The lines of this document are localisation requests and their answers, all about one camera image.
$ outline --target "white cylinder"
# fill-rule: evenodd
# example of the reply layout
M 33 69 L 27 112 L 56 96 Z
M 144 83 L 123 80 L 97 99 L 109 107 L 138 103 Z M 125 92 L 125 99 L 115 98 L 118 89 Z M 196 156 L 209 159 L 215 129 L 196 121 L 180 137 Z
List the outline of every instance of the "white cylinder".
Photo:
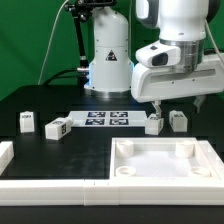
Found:
M 209 0 L 160 0 L 160 39 L 196 41 L 206 37 Z
M 130 158 L 134 155 L 134 143 L 129 140 L 117 141 L 116 156 L 119 158 Z
M 179 141 L 176 143 L 176 156 L 182 159 L 191 158 L 194 155 L 194 144 L 191 141 Z
M 194 166 L 188 172 L 189 177 L 210 177 L 211 173 L 209 169 L 201 166 Z
M 117 177 L 132 177 L 136 175 L 136 169 L 131 166 L 121 166 L 116 169 Z

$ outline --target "white block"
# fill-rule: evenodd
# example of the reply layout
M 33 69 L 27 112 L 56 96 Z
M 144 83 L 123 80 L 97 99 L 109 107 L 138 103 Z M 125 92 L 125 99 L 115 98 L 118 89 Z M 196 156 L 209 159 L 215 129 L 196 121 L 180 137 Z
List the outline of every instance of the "white block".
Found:
M 0 175 L 4 172 L 5 168 L 9 165 L 13 157 L 13 143 L 2 142 L 0 144 Z
M 84 205 L 83 186 L 84 180 L 3 180 L 0 205 Z
M 57 118 L 45 126 L 46 139 L 59 140 L 71 131 L 71 118 Z
M 20 113 L 20 131 L 21 133 L 34 132 L 34 115 L 33 112 Z
M 86 180 L 84 205 L 119 205 L 119 187 L 108 180 Z
M 171 111 L 169 122 L 174 132 L 187 132 L 188 120 L 182 111 Z
M 145 134 L 159 135 L 163 128 L 163 124 L 163 118 L 159 118 L 156 114 L 151 114 L 145 121 Z

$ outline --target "small white block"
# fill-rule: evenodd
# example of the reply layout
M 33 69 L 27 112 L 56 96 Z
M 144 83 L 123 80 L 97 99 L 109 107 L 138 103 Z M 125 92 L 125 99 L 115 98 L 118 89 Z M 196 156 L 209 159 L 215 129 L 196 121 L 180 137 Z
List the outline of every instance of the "small white block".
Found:
M 174 132 L 187 132 L 188 120 L 182 111 L 171 111 L 169 122 Z
M 57 118 L 45 125 L 46 139 L 59 140 L 71 131 L 73 121 L 71 118 Z
M 163 128 L 164 119 L 158 118 L 156 114 L 151 114 L 145 121 L 145 134 L 159 135 Z
M 34 115 L 33 112 L 20 113 L 20 131 L 21 133 L 34 132 Z
M 13 143 L 2 142 L 0 144 L 0 175 L 4 172 L 5 168 L 9 165 L 13 157 Z

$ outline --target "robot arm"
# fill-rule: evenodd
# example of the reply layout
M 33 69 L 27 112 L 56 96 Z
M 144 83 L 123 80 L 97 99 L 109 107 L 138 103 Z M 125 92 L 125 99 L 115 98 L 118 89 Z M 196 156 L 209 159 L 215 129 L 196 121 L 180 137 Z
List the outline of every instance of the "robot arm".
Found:
M 211 21 L 219 5 L 220 0 L 136 1 L 139 21 L 160 28 L 159 40 L 136 52 L 132 95 L 138 102 L 223 91 L 220 60 L 203 54 L 205 20 Z

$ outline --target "black cable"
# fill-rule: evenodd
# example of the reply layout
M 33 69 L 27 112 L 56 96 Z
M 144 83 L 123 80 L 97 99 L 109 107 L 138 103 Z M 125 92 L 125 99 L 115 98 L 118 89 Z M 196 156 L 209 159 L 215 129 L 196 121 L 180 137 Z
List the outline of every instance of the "black cable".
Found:
M 220 53 L 224 53 L 224 49 L 219 49 Z M 204 50 L 204 55 L 216 54 L 214 48 L 207 48 Z
M 48 86 L 48 84 L 51 83 L 54 79 L 63 78 L 63 77 L 59 77 L 59 76 L 64 75 L 64 74 L 67 74 L 67 73 L 71 73 L 71 72 L 77 72 L 77 69 L 76 68 L 70 68 L 70 69 L 66 69 L 66 70 L 63 70 L 61 72 L 58 72 L 55 75 L 53 75 L 51 78 L 49 78 L 48 80 L 46 80 L 43 83 L 43 85 L 44 86 Z

